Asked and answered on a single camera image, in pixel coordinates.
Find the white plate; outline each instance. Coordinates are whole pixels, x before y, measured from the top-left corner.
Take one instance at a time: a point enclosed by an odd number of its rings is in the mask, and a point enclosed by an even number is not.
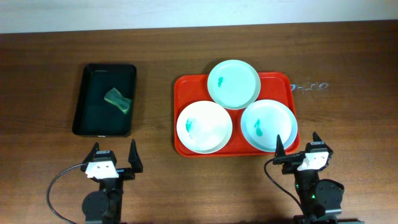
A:
[[[177,135],[182,144],[193,152],[216,152],[231,138],[232,120],[222,106],[211,101],[198,101],[180,113]]]
[[[228,109],[242,109],[260,94],[259,74],[246,62],[227,60],[216,65],[209,74],[207,89],[211,98]]]
[[[279,134],[285,149],[297,136],[297,120],[291,110],[274,100],[259,100],[248,106],[241,118],[246,140],[264,152],[275,152]]]

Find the green stain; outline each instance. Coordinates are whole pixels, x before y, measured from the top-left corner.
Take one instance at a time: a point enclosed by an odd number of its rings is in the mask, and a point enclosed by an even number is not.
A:
[[[187,122],[185,123],[185,129],[187,129],[187,131],[188,131],[188,134],[189,134],[189,132],[192,130],[192,127],[193,127],[193,122],[195,121],[195,119],[193,119],[193,118],[188,118],[187,119]]]
[[[256,128],[257,136],[261,137],[262,136],[262,131],[261,131],[261,128],[260,128],[260,119],[257,119],[257,122],[254,124],[254,127]]]
[[[224,78],[223,77],[219,77],[218,78],[218,87],[221,87],[221,84],[223,83]]]

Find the red tray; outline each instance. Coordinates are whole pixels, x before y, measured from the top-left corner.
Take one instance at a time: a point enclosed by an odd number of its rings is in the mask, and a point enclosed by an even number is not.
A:
[[[276,100],[287,106],[296,116],[292,90],[289,79],[280,72],[259,72],[261,90],[257,100]],[[232,119],[233,132],[229,142],[219,151],[211,154],[199,154],[186,148],[177,136],[177,118],[181,111],[191,103],[201,100],[213,101],[207,90],[208,75],[184,75],[174,84],[174,146],[179,154],[185,157],[213,157],[213,156],[249,156],[269,155],[273,152],[263,152],[251,146],[244,138],[240,123],[244,109],[226,109]],[[285,151],[293,153],[300,144],[300,136]]]

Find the black tray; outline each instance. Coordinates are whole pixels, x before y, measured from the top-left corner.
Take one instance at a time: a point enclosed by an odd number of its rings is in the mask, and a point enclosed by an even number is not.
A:
[[[72,131],[79,136],[129,136],[136,68],[133,65],[89,64],[84,68]],[[127,114],[104,100],[116,88],[131,105]]]

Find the wood grain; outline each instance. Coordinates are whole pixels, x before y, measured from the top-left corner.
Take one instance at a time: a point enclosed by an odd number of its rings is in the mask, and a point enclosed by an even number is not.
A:
[[[113,150],[126,167],[132,138],[144,173],[124,187],[128,223],[238,223],[291,218],[300,210],[262,169],[270,156],[187,159],[172,142],[172,84],[235,58],[281,71],[294,90],[301,147],[316,131],[335,151],[321,178],[346,187],[340,218],[398,220],[398,22],[338,22],[186,29],[0,35],[0,222],[62,223],[45,191],[92,145]],[[82,68],[132,63],[138,70],[128,138],[72,134]],[[293,176],[270,173],[294,191]],[[55,208],[84,222],[81,202],[97,189],[80,171],[52,190]]]

